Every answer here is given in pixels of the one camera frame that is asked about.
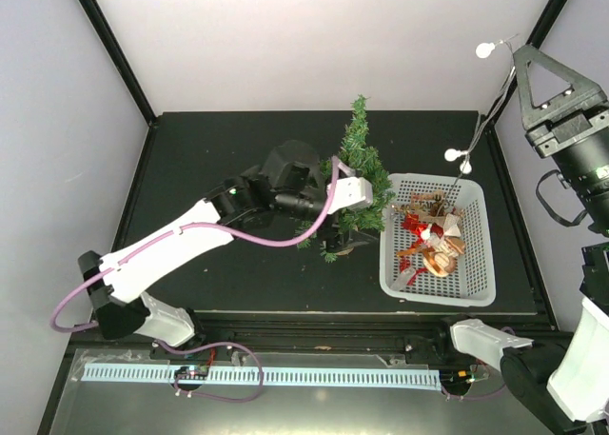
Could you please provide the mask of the small green christmas tree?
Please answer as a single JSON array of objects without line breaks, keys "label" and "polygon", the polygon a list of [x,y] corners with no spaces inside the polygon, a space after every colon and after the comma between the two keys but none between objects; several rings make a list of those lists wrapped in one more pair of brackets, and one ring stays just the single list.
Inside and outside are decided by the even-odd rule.
[{"label": "small green christmas tree", "polygon": [[319,245],[328,263],[355,247],[373,243],[376,234],[384,230],[383,210],[393,199],[389,172],[379,151],[366,142],[366,102],[360,95],[352,103],[336,159],[339,178],[325,221],[297,245],[299,249]]}]

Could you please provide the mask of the white bulb string lights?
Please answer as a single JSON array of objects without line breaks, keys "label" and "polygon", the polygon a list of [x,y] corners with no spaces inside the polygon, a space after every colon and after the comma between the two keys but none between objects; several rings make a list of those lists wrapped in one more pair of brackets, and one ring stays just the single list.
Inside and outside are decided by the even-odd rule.
[{"label": "white bulb string lights", "polygon": [[479,59],[487,59],[498,47],[505,47],[509,51],[509,69],[505,79],[502,81],[499,91],[496,97],[492,100],[491,107],[486,113],[478,113],[473,134],[470,139],[468,146],[465,149],[448,148],[444,152],[444,160],[448,163],[460,161],[459,174],[455,178],[453,184],[449,190],[444,194],[441,207],[443,208],[448,200],[448,197],[452,194],[457,183],[461,180],[464,175],[468,175],[472,171],[471,166],[471,155],[473,150],[476,148],[480,141],[482,134],[486,127],[491,123],[491,120],[497,116],[501,106],[507,100],[508,90],[510,85],[516,79],[516,67],[514,61],[514,48],[512,40],[517,37],[517,34],[500,39],[495,42],[483,42],[477,45],[475,54]]}]

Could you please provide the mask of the white perforated plastic basket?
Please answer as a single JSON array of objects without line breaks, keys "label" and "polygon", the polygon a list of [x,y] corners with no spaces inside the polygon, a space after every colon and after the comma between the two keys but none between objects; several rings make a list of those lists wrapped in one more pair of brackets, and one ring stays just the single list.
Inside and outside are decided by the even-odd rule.
[{"label": "white perforated plastic basket", "polygon": [[[425,304],[462,307],[490,306],[496,298],[486,204],[481,186],[461,179],[448,203],[453,213],[441,217],[422,217],[429,224],[422,238],[401,227],[405,216],[394,205],[409,202],[412,193],[445,193],[455,178],[418,173],[394,173],[389,176],[395,197],[383,211],[384,231],[380,239],[380,286],[387,295]],[[428,270],[419,275],[413,286],[399,288],[399,261],[406,256],[414,268],[424,267],[422,251],[433,248],[458,260],[455,272],[445,278]]]}]

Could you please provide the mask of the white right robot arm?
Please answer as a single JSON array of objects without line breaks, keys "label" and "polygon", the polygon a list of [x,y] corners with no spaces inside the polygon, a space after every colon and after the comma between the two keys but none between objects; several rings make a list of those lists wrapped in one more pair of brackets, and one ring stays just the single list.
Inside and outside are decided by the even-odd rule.
[{"label": "white right robot arm", "polygon": [[[563,227],[590,222],[608,234],[608,97],[601,86],[542,51],[525,45],[513,54],[525,136],[551,175],[576,194],[583,210],[573,220],[540,204]],[[432,339],[435,355],[463,354],[496,369],[507,389],[554,434],[608,431],[608,244],[583,247],[579,286],[553,282],[550,303],[564,339],[519,337],[480,319],[454,319]]]}]

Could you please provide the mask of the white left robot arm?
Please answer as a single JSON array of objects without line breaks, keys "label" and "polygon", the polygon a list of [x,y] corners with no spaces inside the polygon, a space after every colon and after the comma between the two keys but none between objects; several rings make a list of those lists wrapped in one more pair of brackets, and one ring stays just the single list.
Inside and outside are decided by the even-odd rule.
[{"label": "white left robot arm", "polygon": [[287,141],[260,166],[228,178],[182,216],[141,241],[100,255],[82,254],[78,266],[91,280],[86,292],[94,326],[106,340],[131,334],[172,347],[184,358],[197,356],[205,336],[194,312],[170,306],[148,289],[173,270],[240,238],[265,247],[292,247],[318,237],[324,250],[343,251],[369,242],[361,230],[341,232],[343,213],[370,211],[372,178],[335,159],[322,173],[308,144]]}]

